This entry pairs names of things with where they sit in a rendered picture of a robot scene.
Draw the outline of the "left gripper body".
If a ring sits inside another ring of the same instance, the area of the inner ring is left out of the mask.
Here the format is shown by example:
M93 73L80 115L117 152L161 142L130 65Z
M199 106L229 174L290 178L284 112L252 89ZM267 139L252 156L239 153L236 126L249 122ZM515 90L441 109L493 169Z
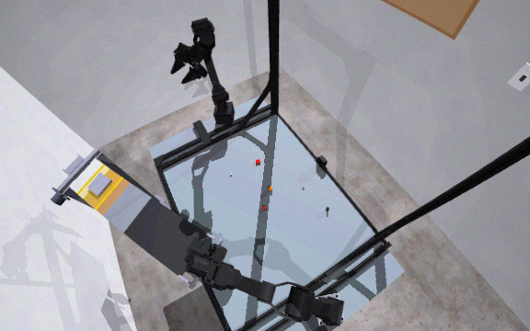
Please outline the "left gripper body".
M187 254L187 256L185 257L185 261L188 263L189 259L190 259L190 256L194 254L194 255L197 255L197 256L202 256L202 251L197 248L196 246L193 246L190 250L190 252ZM202 256L203 258L206 258L204 256ZM206 258L207 259L207 258Z

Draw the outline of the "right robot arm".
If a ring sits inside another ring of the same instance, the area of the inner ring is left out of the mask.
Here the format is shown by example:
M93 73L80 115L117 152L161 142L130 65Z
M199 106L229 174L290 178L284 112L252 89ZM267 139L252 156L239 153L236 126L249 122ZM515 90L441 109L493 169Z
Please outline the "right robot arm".
M213 23L208 20L207 17L194 20L191 22L191 28L194 32L194 38L193 42L194 45L198 44L200 45L206 52L207 52L207 59L204 59L206 68L208 70L212 85L213 85L213 103L217 105L217 112L228 112L229 103L226 103L227 100L229 100L229 93L225 91L225 88L220 85L217 73L215 71L213 60L212 60L212 49L215 47L215 35L214 35L214 26ZM198 31L197 31L198 30ZM212 31L209 31L212 30ZM201 33L201 36L200 36ZM197 39L200 39L200 41L197 41ZM189 47L189 48L188 48ZM206 50L207 49L207 50ZM191 57L191 59L194 61L199 53L199 49L195 50L194 48L191 48L190 46L183 45L183 43L179 43L177 47L177 51L179 51L183 55L188 55ZM219 108L218 108L219 107Z

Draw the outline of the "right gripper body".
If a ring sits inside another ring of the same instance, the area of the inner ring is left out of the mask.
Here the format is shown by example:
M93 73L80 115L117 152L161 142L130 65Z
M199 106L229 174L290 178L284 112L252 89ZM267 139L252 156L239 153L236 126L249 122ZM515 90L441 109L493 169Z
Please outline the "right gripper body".
M181 61L184 62L186 60L184 63L188 62L188 64L190 64L200 76L205 78L208 75L208 72L206 71L206 69L201 64L198 64L198 63L200 63L203 59L207 59L207 55L208 54L198 44L196 44L196 45L193 44L192 47L195 50L199 49L199 53L198 53L196 59L193 62L190 59L191 57L181 54L179 51L177 51L177 49L175 49L173 52L176 53L176 55L181 59ZM186 57L187 57L187 59L186 59ZM194 62L198 62L198 63L194 63Z

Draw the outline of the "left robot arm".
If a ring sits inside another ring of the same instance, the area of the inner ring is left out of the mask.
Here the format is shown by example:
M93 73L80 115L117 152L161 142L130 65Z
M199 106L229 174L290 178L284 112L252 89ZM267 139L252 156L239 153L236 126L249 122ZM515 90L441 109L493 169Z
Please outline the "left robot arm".
M265 280L260 282L242 276L240 271L235 269L233 265L223 262L227 253L225 247L211 244L208 251L210 255L207 256L207 259L192 254L186 266L186 271L189 273L205 277L204 282L208 283L208 286L219 291L225 289L243 291L257 297L258 301L271 305L279 316L295 322L308 321L311 315L314 314L315 317L322 319L326 325L340 326L344 301L329 296L328 298L318 297L318 300L316 300L315 293L311 292L309 288L289 281L276 285ZM285 311L282 314L271 302L276 287L286 284L293 286L291 286Z

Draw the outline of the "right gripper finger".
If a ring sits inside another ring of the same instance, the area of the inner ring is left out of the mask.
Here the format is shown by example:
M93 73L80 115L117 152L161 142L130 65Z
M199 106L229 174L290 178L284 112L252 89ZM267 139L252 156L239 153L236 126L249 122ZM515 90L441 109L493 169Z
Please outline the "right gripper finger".
M174 54L174 56L175 56L175 62L171 69L171 72L170 72L171 74L174 74L175 72L177 72L179 69L181 69L182 67L186 65L183 61L181 61L181 59L176 54Z
M186 76L183 78L181 83L184 85L192 80L202 78L193 68L190 67L189 72L186 74Z

